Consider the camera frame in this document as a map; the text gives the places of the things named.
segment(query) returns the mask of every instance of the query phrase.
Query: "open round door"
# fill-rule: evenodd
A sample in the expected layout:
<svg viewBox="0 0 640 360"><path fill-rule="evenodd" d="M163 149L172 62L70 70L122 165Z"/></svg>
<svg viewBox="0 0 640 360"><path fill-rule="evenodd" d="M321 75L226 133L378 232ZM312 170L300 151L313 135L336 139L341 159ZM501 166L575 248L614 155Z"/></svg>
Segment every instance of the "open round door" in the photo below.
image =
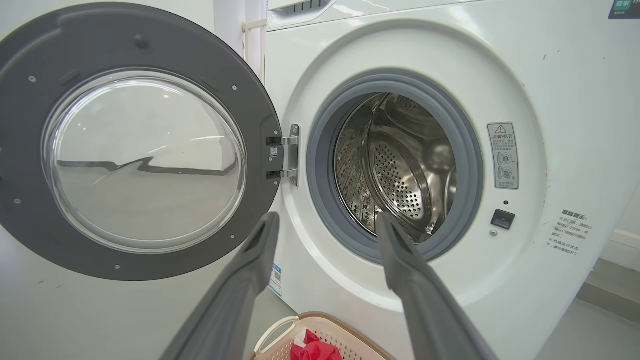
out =
<svg viewBox="0 0 640 360"><path fill-rule="evenodd" d="M162 279L228 254L275 198L281 134L242 58L172 13L74 6L0 43L0 224L81 274Z"/></svg>

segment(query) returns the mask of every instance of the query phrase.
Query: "metal hinge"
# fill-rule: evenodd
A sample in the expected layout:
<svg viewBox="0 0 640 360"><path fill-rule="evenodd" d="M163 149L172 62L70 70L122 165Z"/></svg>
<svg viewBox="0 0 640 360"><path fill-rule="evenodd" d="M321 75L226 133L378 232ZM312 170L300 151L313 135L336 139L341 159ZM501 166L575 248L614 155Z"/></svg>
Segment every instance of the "metal hinge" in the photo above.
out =
<svg viewBox="0 0 640 360"><path fill-rule="evenodd" d="M300 126L293 124L291 134L280 138L279 145L288 146L285 150L287 158L287 170L280 172L281 179L289 179L292 185L298 186L298 158L300 151Z"/></svg>

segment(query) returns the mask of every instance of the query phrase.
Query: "door glass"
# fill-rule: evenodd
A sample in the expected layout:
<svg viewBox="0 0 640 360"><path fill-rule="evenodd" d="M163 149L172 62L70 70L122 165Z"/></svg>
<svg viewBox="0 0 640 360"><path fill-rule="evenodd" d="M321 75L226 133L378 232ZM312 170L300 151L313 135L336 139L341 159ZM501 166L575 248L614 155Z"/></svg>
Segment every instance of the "door glass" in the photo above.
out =
<svg viewBox="0 0 640 360"><path fill-rule="evenodd" d="M51 115L44 169L85 235L118 250L192 246L235 213L246 151L231 115L176 75L127 69L76 88Z"/></svg>

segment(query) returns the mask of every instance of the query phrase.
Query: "white washing machine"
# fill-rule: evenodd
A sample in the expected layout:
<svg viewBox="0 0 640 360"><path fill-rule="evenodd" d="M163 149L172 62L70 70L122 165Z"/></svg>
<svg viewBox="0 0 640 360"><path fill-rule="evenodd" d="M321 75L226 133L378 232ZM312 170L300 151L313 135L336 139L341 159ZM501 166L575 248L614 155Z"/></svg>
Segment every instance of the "white washing machine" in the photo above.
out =
<svg viewBox="0 0 640 360"><path fill-rule="evenodd" d="M640 179L639 24L607 3L271 1L267 93L211 2L85 2L0 8L8 359L159 357L270 208L294 310L412 358L389 211L532 359Z"/></svg>

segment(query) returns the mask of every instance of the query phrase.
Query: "basket handle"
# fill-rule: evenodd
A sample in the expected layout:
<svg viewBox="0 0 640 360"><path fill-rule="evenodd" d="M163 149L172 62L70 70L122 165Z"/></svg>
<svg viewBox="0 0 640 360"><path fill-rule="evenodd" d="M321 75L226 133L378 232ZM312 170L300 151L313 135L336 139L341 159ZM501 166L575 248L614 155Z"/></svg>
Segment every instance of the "basket handle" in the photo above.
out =
<svg viewBox="0 0 640 360"><path fill-rule="evenodd" d="M264 343L267 341L267 339L269 339L271 337L271 335L273 335L274 332L276 332L279 328L287 325L288 323L293 323L293 325L291 325L291 327L284 332L284 334L280 335L276 340L272 341L265 349L262 349L262 346L264 345ZM267 350L269 350L275 343L277 343L278 341L280 341L282 338L284 338L287 334L289 334L293 328L296 327L296 325L298 325L300 323L300 319L298 319L297 316L288 316L284 319L279 320L277 323L273 324L260 338L260 340L258 340L258 343L255 345L255 349L253 350L255 352L256 355L262 355L264 354Z"/></svg>

